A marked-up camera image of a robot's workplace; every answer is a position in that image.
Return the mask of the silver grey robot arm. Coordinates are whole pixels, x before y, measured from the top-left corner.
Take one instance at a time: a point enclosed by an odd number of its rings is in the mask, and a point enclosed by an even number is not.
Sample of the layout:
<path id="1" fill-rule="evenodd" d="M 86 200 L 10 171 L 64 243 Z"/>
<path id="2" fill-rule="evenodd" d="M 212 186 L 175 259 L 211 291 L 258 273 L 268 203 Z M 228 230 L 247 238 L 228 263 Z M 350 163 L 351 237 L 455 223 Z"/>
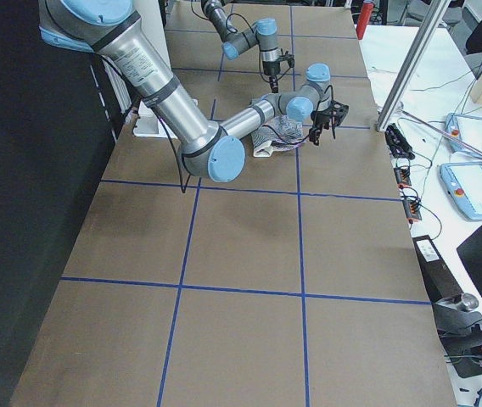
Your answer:
<path id="1" fill-rule="evenodd" d="M 180 141 L 179 167 L 192 176 L 229 182 L 242 171 L 241 140 L 277 116 L 299 123 L 311 119 L 308 138 L 319 143 L 349 107 L 333 96 L 330 69 L 312 64 L 295 92 L 278 89 L 221 123 L 208 120 L 178 77 L 143 33 L 143 19 L 132 1 L 41 1 L 40 32 L 45 43 L 111 58 L 140 94 L 143 103 Z"/>
<path id="2" fill-rule="evenodd" d="M 221 48 L 228 60 L 234 60 L 253 47 L 259 49 L 258 70 L 261 79 L 272 93 L 279 92 L 279 81 L 294 68 L 294 55 L 283 51 L 278 44 L 277 23 L 263 18 L 249 24 L 241 14 L 226 15 L 223 7 L 228 1 L 201 1 L 204 17 L 215 27 L 221 38 Z"/>

